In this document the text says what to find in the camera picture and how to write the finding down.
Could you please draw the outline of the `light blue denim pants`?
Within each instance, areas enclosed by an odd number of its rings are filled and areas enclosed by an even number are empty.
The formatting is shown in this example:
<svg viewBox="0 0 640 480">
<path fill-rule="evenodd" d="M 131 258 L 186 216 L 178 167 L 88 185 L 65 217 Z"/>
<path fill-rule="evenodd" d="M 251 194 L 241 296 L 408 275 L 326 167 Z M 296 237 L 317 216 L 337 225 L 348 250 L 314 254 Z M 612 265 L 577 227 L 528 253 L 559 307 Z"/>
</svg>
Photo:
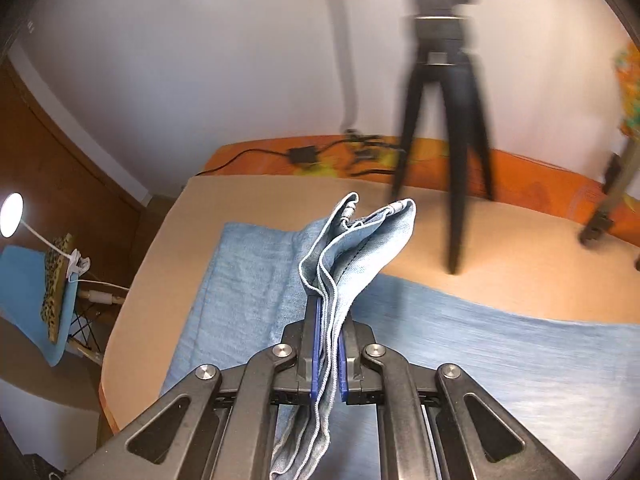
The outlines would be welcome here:
<svg viewBox="0 0 640 480">
<path fill-rule="evenodd" d="M 413 206 L 381 209 L 346 234 L 349 212 L 286 232 L 230 222 L 221 232 L 164 381 L 195 367 L 229 368 L 275 344 L 300 320 L 319 255 L 363 251 L 373 271 L 352 315 L 414 364 L 460 365 L 578 477 L 604 479 L 639 431 L 639 330 L 538 320 L 384 275 L 412 233 Z"/>
</svg>

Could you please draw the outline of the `leopard print cushion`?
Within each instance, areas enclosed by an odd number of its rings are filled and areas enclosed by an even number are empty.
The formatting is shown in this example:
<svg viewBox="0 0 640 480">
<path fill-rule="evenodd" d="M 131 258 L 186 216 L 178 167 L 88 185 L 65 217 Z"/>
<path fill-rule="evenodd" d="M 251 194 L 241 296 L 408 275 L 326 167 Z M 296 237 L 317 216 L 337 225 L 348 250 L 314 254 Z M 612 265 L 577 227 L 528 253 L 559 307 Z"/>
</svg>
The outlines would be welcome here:
<svg viewBox="0 0 640 480">
<path fill-rule="evenodd" d="M 44 296 L 40 318 L 46 326 L 48 341 L 58 341 L 62 315 L 62 302 L 66 283 L 68 260 L 53 249 L 44 257 Z"/>
</svg>

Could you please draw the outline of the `blue chair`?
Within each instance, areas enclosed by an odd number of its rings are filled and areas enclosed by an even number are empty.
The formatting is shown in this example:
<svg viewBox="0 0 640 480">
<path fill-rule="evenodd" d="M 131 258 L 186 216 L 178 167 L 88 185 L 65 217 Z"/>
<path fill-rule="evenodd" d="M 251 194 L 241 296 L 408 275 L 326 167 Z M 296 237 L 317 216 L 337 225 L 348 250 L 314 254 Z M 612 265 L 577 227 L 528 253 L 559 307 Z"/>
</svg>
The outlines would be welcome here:
<svg viewBox="0 0 640 480">
<path fill-rule="evenodd" d="M 1 252 L 1 313 L 41 351 L 50 366 L 57 366 L 65 352 L 67 337 L 78 289 L 78 275 L 69 282 L 63 278 L 64 294 L 58 341 L 49 340 L 48 329 L 40 318 L 46 292 L 44 284 L 44 253 L 29 248 L 8 245 Z"/>
</svg>

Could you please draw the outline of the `white desk lamp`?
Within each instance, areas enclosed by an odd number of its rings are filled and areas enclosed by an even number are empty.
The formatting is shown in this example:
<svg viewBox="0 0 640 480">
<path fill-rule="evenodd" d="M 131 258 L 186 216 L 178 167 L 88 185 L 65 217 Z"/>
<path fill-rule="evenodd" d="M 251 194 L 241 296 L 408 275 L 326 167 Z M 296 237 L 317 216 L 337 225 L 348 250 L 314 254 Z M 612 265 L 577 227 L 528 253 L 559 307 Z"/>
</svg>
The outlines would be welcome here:
<svg viewBox="0 0 640 480">
<path fill-rule="evenodd" d="M 66 262 L 66 280 L 69 283 L 85 283 L 91 285 L 99 285 L 119 290 L 120 292 L 129 292 L 129 288 L 116 285 L 100 280 L 88 280 L 82 278 L 90 270 L 91 261 L 89 257 L 83 257 L 78 249 L 72 252 L 64 252 L 36 231 L 24 220 L 25 202 L 21 193 L 10 193 L 1 204 L 1 236 L 7 240 L 11 238 L 19 228 L 26 229 L 32 236 L 40 241 L 41 244 L 52 250 Z"/>
</svg>

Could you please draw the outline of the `grey metal tripod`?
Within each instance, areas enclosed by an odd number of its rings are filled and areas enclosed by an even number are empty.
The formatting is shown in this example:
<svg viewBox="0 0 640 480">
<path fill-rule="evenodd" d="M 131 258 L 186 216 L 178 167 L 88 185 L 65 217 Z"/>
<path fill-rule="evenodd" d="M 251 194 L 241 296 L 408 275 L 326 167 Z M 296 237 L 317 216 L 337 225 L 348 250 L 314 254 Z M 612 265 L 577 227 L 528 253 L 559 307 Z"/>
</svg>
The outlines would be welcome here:
<svg viewBox="0 0 640 480">
<path fill-rule="evenodd" d="M 612 228 L 614 221 L 611 214 L 623 201 L 626 189 L 639 171 L 639 162 L 639 138 L 631 136 L 627 139 L 622 154 L 614 153 L 608 161 L 602 184 L 605 198 L 580 231 L 580 244 L 588 246 Z"/>
</svg>

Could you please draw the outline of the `colourful floral cloth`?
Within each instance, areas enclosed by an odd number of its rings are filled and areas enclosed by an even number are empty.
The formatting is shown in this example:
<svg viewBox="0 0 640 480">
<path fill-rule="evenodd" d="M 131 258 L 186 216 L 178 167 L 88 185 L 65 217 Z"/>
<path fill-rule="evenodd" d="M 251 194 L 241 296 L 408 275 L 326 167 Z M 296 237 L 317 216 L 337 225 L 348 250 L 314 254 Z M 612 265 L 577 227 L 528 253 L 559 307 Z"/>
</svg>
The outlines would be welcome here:
<svg viewBox="0 0 640 480">
<path fill-rule="evenodd" d="M 620 100 L 623 107 L 623 120 L 620 131 L 630 138 L 639 136 L 640 115 L 640 53 L 638 47 L 630 42 L 614 60 L 614 70 L 620 88 Z"/>
</svg>

